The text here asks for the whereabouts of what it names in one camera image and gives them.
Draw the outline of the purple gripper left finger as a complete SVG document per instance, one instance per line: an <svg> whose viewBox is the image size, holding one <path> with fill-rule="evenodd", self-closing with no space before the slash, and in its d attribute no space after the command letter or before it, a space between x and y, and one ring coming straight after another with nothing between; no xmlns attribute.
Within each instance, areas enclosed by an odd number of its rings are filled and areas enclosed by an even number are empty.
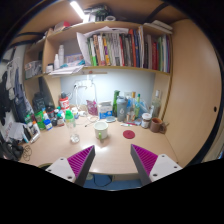
<svg viewBox="0 0 224 224"><path fill-rule="evenodd" d="M92 145L69 158L60 157L46 171L78 186L83 186L94 157L95 146Z"/></svg>

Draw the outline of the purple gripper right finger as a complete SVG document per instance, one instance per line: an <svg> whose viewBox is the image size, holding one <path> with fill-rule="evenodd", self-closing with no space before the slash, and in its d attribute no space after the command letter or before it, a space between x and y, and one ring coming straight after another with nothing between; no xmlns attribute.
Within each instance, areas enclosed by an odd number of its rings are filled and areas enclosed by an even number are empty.
<svg viewBox="0 0 224 224"><path fill-rule="evenodd" d="M130 153L143 186L181 170L166 154L156 155L134 144L131 145Z"/></svg>

